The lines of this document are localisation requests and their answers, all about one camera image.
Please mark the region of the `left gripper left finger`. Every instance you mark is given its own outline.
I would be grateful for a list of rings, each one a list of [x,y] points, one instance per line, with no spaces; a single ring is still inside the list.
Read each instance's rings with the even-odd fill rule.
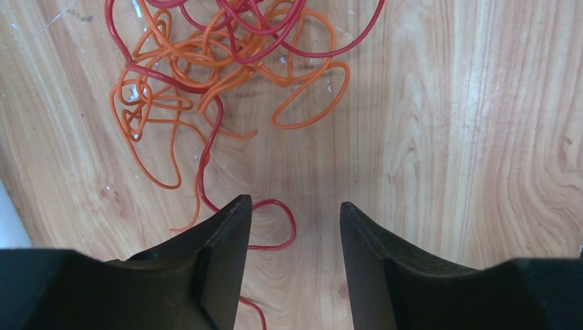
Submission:
[[[251,220],[251,197],[240,195],[125,261],[3,249],[1,328],[232,329]]]

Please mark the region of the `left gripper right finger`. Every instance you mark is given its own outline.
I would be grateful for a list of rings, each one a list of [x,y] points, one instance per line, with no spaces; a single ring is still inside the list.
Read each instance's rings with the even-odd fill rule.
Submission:
[[[582,259],[512,258],[473,269],[340,207],[356,329],[581,329]]]

